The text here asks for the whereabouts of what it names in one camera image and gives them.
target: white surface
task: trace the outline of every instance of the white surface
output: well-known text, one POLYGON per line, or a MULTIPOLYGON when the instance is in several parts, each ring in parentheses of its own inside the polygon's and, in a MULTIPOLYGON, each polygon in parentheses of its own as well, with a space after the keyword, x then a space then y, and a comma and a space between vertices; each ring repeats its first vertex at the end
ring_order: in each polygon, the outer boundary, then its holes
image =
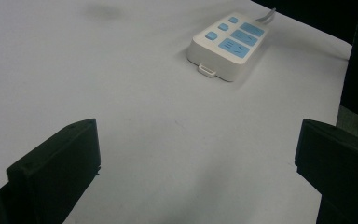
POLYGON ((248 78, 207 78, 192 36, 249 1, 0 0, 0 187, 65 125, 98 122, 102 170, 67 223, 315 223, 302 119, 334 124, 351 47, 277 14, 248 78))
POLYGON ((207 77, 214 77, 214 75, 216 75, 225 81, 235 81, 238 76, 249 75, 243 73, 243 70, 247 65, 246 62, 263 43, 268 32, 269 28, 261 22, 248 18, 246 15, 238 12, 232 12, 193 37, 191 44, 187 49, 187 58, 192 63, 198 65, 199 72, 207 77), (238 22, 229 22, 230 18, 236 18, 238 19, 238 22), (263 30, 264 33, 261 36, 256 36, 241 30, 241 26, 246 22, 263 30), (222 23, 227 24, 228 30, 222 31, 218 28, 222 23), (243 33, 252 36, 257 41, 253 46, 242 43, 231 36, 231 34, 237 30, 241 30, 243 33), (210 40, 205 37, 210 32, 217 34, 215 40, 210 40), (220 44, 226 39, 230 39, 239 46, 242 46, 243 49, 248 49, 248 52, 241 58, 228 52, 226 49, 220 48, 220 44))

